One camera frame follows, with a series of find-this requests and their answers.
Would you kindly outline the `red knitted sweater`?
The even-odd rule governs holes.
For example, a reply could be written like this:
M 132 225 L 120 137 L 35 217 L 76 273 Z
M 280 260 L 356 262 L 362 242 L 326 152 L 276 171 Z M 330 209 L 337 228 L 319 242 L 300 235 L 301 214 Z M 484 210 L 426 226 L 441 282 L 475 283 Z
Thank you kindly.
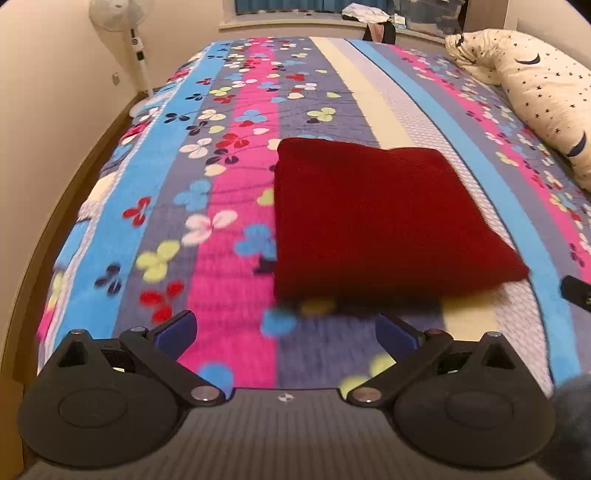
M 277 155 L 277 300 L 408 303 L 528 277 L 437 150 L 287 138 Z

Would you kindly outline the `cream star-patterned pillow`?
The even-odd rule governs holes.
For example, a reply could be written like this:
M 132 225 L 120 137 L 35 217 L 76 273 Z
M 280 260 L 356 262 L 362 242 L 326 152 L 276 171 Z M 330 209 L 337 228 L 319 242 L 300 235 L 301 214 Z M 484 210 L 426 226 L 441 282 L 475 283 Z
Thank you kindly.
M 449 35 L 448 55 L 480 82 L 499 86 L 515 114 L 570 163 L 590 189 L 590 70 L 526 33 L 485 29 Z

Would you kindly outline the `colourful floral striped blanket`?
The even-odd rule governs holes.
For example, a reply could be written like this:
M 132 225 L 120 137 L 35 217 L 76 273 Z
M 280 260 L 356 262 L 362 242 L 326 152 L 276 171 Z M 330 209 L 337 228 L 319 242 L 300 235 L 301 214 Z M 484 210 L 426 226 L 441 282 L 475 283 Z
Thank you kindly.
M 225 392 L 349 391 L 390 367 L 369 321 L 273 302 L 288 137 L 440 151 L 531 276 L 403 319 L 461 340 L 504 333 L 545 391 L 589 370 L 590 316 L 560 283 L 590 277 L 590 203 L 561 159 L 446 58 L 322 37 L 212 43 L 134 117 L 55 262 L 39 361 L 71 330 L 111 338 L 188 309 L 198 334 L 181 362 Z

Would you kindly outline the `clutter on window sill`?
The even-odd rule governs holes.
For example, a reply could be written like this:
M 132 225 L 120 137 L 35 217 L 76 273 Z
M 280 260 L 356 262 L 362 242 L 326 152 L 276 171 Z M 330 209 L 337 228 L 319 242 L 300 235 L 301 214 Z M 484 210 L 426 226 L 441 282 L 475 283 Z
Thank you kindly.
M 461 33 L 465 24 L 467 1 L 346 1 L 342 17 L 370 25 L 419 32 L 444 38 Z

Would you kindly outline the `white standing fan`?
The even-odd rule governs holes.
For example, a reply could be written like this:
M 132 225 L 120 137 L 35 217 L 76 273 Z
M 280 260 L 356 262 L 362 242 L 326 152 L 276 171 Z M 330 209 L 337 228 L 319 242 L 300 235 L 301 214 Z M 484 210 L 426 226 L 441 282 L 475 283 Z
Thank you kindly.
M 129 110 L 131 118 L 137 117 L 154 97 L 139 25 L 150 15 L 155 4 L 156 2 L 152 0 L 91 0 L 89 2 L 88 15 L 93 25 L 107 32 L 124 33 L 137 62 L 141 74 L 143 98 Z

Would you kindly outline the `blue curtain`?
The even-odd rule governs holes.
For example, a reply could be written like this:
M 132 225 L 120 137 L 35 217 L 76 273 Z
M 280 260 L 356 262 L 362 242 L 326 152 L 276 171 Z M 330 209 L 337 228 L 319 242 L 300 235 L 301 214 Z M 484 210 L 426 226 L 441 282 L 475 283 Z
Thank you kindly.
M 235 0 L 235 13 L 242 15 L 259 13 L 259 11 L 287 12 L 293 10 L 342 13 L 342 10 L 352 3 L 377 7 L 387 13 L 391 13 L 400 6 L 400 1 L 389 0 Z

